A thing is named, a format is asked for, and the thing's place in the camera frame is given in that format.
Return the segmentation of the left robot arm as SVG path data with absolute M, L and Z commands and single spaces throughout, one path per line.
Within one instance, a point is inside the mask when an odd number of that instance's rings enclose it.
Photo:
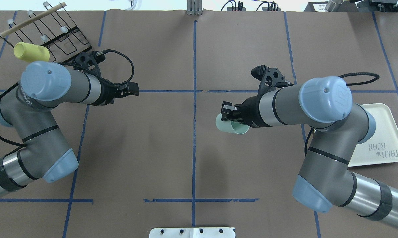
M 0 198 L 37 179 L 53 183 L 78 168 L 78 160 L 51 111 L 61 103 L 101 106 L 139 95 L 138 84 L 112 85 L 92 73 L 57 63 L 30 63 L 13 89 L 0 98 L 0 123 L 15 128 L 22 145 L 0 158 Z

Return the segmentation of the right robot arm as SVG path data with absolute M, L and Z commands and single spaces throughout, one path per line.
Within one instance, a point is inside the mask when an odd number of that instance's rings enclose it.
M 342 78 L 293 85 L 282 77 L 264 76 L 256 96 L 242 104 L 223 102 L 216 117 L 217 128 L 232 134 L 298 124 L 309 125 L 315 134 L 293 188 L 294 199 L 321 213 L 344 207 L 398 229 L 398 189 L 348 170 L 356 146 L 374 135 L 377 124 L 353 103 Z

